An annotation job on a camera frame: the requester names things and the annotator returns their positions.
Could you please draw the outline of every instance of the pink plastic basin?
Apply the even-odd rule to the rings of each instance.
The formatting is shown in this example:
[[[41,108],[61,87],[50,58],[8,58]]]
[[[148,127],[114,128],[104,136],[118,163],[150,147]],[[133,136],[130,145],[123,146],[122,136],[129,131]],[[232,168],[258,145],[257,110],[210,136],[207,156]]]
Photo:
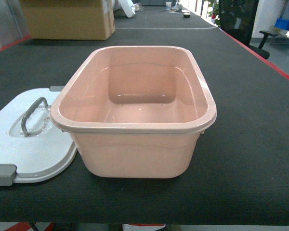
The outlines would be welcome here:
[[[182,174],[216,115],[193,55],[171,46],[96,50],[51,106],[52,122],[102,177]]]

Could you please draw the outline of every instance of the lid handle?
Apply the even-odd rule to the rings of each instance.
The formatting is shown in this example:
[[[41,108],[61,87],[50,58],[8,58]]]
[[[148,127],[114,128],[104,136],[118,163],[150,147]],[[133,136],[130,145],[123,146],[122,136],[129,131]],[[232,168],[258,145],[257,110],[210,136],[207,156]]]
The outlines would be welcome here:
[[[30,116],[32,115],[32,113],[35,111],[35,109],[37,109],[37,107],[44,102],[45,104],[45,108],[48,107],[48,103],[47,100],[44,97],[40,97],[38,98],[30,107],[29,109],[26,111],[22,121],[21,121],[21,129],[23,130],[23,133],[25,136],[29,136],[31,135],[30,132],[28,132],[27,128],[26,128],[26,122],[27,120],[30,118]]]

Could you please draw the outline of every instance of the chair armrest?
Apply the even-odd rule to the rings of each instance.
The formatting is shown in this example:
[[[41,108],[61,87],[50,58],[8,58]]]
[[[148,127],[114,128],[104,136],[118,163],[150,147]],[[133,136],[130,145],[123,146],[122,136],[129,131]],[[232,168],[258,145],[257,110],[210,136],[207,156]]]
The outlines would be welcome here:
[[[259,33],[272,37],[276,37],[278,35],[278,33],[269,30],[261,30]]]

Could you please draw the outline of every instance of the blue container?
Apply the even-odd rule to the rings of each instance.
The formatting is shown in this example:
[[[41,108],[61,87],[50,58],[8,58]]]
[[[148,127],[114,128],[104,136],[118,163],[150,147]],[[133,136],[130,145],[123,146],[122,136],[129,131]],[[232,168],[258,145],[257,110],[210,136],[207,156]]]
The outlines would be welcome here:
[[[289,31],[289,20],[278,18],[275,27]]]

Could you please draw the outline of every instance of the office chair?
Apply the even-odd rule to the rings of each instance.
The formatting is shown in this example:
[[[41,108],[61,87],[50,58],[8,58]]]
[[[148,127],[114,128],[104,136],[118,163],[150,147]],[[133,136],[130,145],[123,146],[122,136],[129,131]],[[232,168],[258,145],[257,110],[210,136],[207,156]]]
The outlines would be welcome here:
[[[262,47],[269,36],[275,37],[278,34],[265,30],[259,31],[263,34],[259,47],[250,45],[258,2],[259,0],[219,0],[219,18],[224,32],[267,59],[270,53],[262,50]]]

